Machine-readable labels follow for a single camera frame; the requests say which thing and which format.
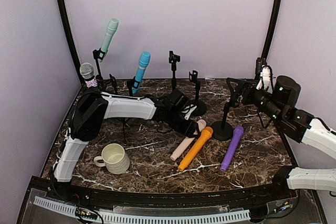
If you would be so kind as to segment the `black stand of green microphone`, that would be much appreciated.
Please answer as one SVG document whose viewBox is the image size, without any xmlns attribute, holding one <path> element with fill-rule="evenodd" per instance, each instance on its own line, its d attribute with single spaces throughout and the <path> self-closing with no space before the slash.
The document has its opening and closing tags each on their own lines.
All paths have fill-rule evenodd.
<svg viewBox="0 0 336 224">
<path fill-rule="evenodd" d="M 102 77 L 102 73 L 101 73 L 101 69 L 100 69 L 100 62 L 103 61 L 106 52 L 103 52 L 103 51 L 101 50 L 101 48 L 100 48 L 100 49 L 98 49 L 98 50 L 95 49 L 92 53 L 93 53 L 93 58 L 94 58 L 94 60 L 95 60 L 95 62 L 96 62 L 96 67 L 97 67 L 98 75 L 99 75 L 99 77 L 100 77 L 101 79 L 103 79 L 103 77 Z"/>
</svg>

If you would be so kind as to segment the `mint green microphone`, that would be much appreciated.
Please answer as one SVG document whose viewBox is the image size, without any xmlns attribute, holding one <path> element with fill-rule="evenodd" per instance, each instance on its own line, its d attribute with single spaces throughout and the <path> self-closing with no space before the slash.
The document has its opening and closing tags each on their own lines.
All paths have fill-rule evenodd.
<svg viewBox="0 0 336 224">
<path fill-rule="evenodd" d="M 100 54 L 99 54 L 99 61 L 102 62 L 105 55 L 108 52 L 109 46 L 111 44 L 112 38 L 114 34 L 116 33 L 119 25 L 119 20 L 116 18 L 112 18 L 109 20 L 107 27 L 106 27 L 106 33 L 104 35 L 102 45 L 100 47 Z"/>
</svg>

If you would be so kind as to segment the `black stand of blue microphone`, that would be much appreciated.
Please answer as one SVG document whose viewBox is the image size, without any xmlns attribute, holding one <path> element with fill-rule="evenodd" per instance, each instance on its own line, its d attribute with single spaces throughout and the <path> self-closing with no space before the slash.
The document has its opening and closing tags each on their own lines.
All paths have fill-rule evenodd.
<svg viewBox="0 0 336 224">
<path fill-rule="evenodd" d="M 140 82 L 138 82 L 135 77 L 133 77 L 133 79 L 128 80 L 127 81 L 127 88 L 128 88 L 128 92 L 129 92 L 129 96 L 134 96 L 140 87 Z"/>
</svg>

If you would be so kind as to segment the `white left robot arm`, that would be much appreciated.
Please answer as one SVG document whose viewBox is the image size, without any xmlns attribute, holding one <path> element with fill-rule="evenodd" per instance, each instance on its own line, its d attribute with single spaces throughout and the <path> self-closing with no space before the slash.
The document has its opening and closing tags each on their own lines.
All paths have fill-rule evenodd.
<svg viewBox="0 0 336 224">
<path fill-rule="evenodd" d="M 74 197 L 67 184 L 86 145 L 94 140 L 105 119 L 135 118 L 166 123 L 172 130 L 186 136 L 200 135 L 198 124 L 190 119 L 193 107 L 180 90 L 156 98 L 152 95 L 130 97 L 89 88 L 78 100 L 69 122 L 60 157 L 53 166 L 57 181 L 53 191 L 63 201 Z"/>
</svg>

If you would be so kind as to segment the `beige pink microphone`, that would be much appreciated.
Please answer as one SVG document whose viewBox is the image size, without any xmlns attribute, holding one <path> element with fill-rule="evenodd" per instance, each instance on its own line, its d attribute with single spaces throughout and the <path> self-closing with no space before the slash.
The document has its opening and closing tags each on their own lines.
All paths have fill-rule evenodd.
<svg viewBox="0 0 336 224">
<path fill-rule="evenodd" d="M 195 131 L 195 134 L 198 134 L 201 132 L 205 126 L 206 126 L 206 121 L 203 119 L 200 119 L 197 121 L 198 124 L 198 130 Z M 182 154 L 183 152 L 188 148 L 188 146 L 194 141 L 195 137 L 185 137 L 184 140 L 179 144 L 179 146 L 173 151 L 173 153 L 170 156 L 170 159 L 172 161 L 176 161 Z"/>
</svg>

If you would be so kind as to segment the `orange microphone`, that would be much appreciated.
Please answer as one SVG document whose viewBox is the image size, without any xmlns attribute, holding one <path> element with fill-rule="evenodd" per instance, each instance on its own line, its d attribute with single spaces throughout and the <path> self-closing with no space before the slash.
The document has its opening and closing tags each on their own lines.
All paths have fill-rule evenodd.
<svg viewBox="0 0 336 224">
<path fill-rule="evenodd" d="M 197 139 L 197 141 L 194 143 L 192 148 L 189 150 L 189 152 L 186 154 L 186 156 L 182 159 L 178 166 L 178 170 L 180 172 L 184 171 L 188 165 L 192 162 L 192 160 L 195 158 L 195 156 L 199 153 L 199 151 L 202 149 L 202 147 L 205 145 L 205 143 L 212 138 L 213 135 L 213 129 L 210 126 L 205 127 L 201 131 L 200 137 Z"/>
</svg>

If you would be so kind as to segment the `glitter purple silver microphone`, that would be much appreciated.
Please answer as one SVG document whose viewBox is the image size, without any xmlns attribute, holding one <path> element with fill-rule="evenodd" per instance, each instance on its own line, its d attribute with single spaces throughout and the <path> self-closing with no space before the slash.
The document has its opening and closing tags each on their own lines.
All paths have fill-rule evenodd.
<svg viewBox="0 0 336 224">
<path fill-rule="evenodd" d="M 94 68 L 92 66 L 92 64 L 85 62 L 83 63 L 80 68 L 80 75 L 83 77 L 86 87 L 87 88 L 91 88 L 91 87 L 97 87 L 98 86 L 98 82 L 96 80 L 95 77 L 95 73 L 94 73 Z"/>
</svg>

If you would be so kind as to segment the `black tripod microphone stand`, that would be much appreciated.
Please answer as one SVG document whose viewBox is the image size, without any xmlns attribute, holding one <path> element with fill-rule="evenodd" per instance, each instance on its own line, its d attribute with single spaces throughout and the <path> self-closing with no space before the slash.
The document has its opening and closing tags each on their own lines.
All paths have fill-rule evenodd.
<svg viewBox="0 0 336 224">
<path fill-rule="evenodd" d="M 109 83 L 113 87 L 113 90 L 114 90 L 115 94 L 118 94 L 117 81 L 116 81 L 115 77 L 112 74 L 109 74 L 109 77 L 110 77 L 109 80 L 103 80 L 103 90 L 104 91 L 107 90 L 108 83 Z M 129 121 L 129 119 L 126 119 L 126 118 L 115 118 L 115 119 L 122 123 L 123 143 L 127 144 L 127 139 L 126 139 L 126 135 L 125 135 L 125 126 L 126 126 L 127 122 Z"/>
</svg>

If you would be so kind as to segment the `blue microphone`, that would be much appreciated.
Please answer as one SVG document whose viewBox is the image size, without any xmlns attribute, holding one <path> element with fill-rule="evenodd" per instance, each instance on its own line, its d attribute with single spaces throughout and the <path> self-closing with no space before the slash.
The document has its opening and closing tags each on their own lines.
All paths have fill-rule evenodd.
<svg viewBox="0 0 336 224">
<path fill-rule="evenodd" d="M 140 89 L 140 85 L 141 85 L 143 76 L 145 74 L 145 70 L 150 63 L 150 59 L 151 59 L 151 54 L 149 52 L 144 51 L 141 53 L 136 75 L 133 78 L 133 86 L 132 86 L 133 95 L 135 95 Z"/>
</svg>

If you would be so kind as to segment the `black stand of purple microphone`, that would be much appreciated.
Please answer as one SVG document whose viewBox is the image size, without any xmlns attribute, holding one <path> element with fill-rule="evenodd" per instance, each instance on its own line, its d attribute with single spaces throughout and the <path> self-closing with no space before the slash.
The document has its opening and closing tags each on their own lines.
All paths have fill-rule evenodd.
<svg viewBox="0 0 336 224">
<path fill-rule="evenodd" d="M 228 141 L 233 136 L 233 127 L 226 121 L 230 107 L 231 100 L 224 105 L 222 120 L 216 121 L 211 125 L 211 128 L 213 129 L 212 137 L 218 141 Z"/>
</svg>

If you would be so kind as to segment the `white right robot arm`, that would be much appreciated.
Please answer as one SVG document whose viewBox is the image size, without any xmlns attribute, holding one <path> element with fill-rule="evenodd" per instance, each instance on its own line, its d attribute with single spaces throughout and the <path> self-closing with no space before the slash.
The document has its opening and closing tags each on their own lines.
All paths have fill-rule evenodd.
<svg viewBox="0 0 336 224">
<path fill-rule="evenodd" d="M 335 130 L 322 119 L 295 107 L 301 86 L 288 76 L 278 76 L 271 93 L 257 88 L 256 80 L 226 80 L 230 90 L 230 107 L 253 104 L 266 114 L 285 136 L 312 146 L 335 158 Z M 281 167 L 268 188 L 273 200 L 280 199 L 288 189 L 335 191 L 335 169 L 304 169 L 297 166 Z"/>
</svg>

